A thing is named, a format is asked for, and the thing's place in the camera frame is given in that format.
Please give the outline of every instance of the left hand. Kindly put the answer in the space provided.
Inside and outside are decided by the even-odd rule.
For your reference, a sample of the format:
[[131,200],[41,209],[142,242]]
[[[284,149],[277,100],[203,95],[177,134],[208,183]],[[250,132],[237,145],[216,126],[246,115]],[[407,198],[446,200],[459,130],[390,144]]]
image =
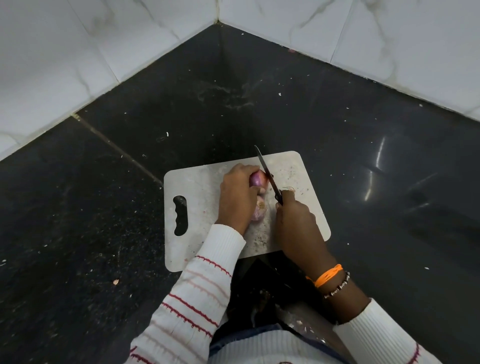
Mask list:
[[250,175],[259,166],[244,166],[239,163],[223,176],[220,184],[220,203],[216,224],[234,228],[241,235],[245,233],[257,205],[259,186],[249,187]]

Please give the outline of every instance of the red onion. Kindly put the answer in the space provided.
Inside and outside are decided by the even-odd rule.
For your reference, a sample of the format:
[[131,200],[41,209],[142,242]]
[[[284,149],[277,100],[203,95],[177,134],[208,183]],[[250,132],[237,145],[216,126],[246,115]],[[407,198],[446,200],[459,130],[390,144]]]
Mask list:
[[252,221],[259,221],[264,218],[265,212],[267,212],[267,205],[265,200],[261,196],[257,196],[257,206],[255,206],[255,211],[252,215]]
[[268,187],[268,177],[264,171],[258,170],[250,175],[250,187],[260,186],[260,194],[264,194]]

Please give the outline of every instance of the floor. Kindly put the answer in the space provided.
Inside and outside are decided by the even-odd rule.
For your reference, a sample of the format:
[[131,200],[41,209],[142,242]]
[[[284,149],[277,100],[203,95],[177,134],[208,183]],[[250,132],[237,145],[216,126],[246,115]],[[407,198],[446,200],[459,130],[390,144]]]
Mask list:
[[179,276],[163,176],[254,144],[301,154],[330,250],[404,329],[478,360],[480,123],[221,24],[78,115],[0,162],[3,362],[122,363]]

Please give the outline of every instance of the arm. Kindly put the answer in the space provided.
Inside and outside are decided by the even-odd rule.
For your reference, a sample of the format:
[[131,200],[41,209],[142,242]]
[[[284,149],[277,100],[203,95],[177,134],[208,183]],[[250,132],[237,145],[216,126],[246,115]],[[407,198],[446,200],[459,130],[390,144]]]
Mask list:
[[130,346],[127,363],[206,363],[210,341],[230,300],[231,274],[259,187],[249,187],[258,166],[236,165],[220,185],[218,221],[197,255]]
[[[295,201],[292,192],[283,191],[282,195],[283,206],[277,205],[277,240],[285,255],[315,281],[337,261],[327,250],[315,215],[304,204]],[[341,270],[320,286],[319,291],[328,294],[345,278],[346,273]],[[328,300],[341,323],[334,331],[358,364],[439,363],[352,279]]]

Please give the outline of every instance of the white cutting board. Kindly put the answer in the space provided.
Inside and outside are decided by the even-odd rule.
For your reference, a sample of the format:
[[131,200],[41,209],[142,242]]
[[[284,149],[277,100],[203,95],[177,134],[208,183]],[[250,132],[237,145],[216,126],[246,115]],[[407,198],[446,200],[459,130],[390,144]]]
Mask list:
[[[277,187],[295,189],[295,198],[306,204],[317,220],[324,240],[331,232],[325,215],[313,190],[307,170],[297,152],[283,152],[264,156]],[[208,231],[218,217],[220,183],[223,175],[237,163],[260,165],[258,157],[232,160],[225,163],[171,170],[164,177],[165,198],[165,265],[171,272],[183,270],[198,252]],[[177,213],[173,198],[181,195],[187,201],[188,229],[182,236],[174,234]],[[269,185],[265,194],[267,213],[262,221],[252,222],[245,233],[247,242],[240,258],[279,250],[273,242],[275,222],[275,193]]]

